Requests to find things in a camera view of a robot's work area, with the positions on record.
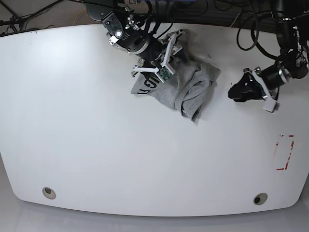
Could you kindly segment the grey T-shirt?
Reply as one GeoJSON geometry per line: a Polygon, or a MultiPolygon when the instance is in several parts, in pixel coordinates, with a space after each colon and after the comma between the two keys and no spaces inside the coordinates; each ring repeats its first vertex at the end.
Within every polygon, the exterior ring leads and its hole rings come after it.
{"type": "Polygon", "coordinates": [[[188,51],[189,38],[189,30],[185,30],[179,38],[187,52],[188,63],[174,58],[171,64],[176,73],[164,83],[154,74],[140,74],[131,94],[154,97],[164,106],[179,111],[183,117],[194,122],[199,117],[202,105],[210,98],[221,70],[191,55],[188,51]]]}

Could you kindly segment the red tape rectangle marking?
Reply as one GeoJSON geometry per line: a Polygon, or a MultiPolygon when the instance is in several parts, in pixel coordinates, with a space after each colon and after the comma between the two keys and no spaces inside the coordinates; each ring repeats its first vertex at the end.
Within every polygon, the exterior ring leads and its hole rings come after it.
{"type": "Polygon", "coordinates": [[[280,135],[276,144],[274,165],[278,171],[286,170],[294,147],[294,135],[280,135]]]}

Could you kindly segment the black tripod stand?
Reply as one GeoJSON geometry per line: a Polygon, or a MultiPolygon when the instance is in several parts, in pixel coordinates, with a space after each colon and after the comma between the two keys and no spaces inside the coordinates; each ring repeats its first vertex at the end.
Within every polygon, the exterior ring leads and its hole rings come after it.
{"type": "Polygon", "coordinates": [[[20,33],[20,32],[25,32],[28,26],[28,23],[47,13],[48,11],[50,11],[53,7],[59,5],[60,3],[62,3],[63,0],[57,0],[52,2],[51,4],[39,9],[38,11],[31,13],[31,14],[27,14],[27,15],[23,15],[23,16],[18,16],[16,12],[13,11],[13,9],[11,9],[6,3],[4,3],[4,1],[0,1],[0,6],[2,8],[4,8],[10,15],[10,19],[7,21],[4,20],[0,20],[0,27],[6,27],[5,31],[0,31],[0,36],[4,37],[7,36],[9,34],[16,34],[16,33],[20,33]]]}

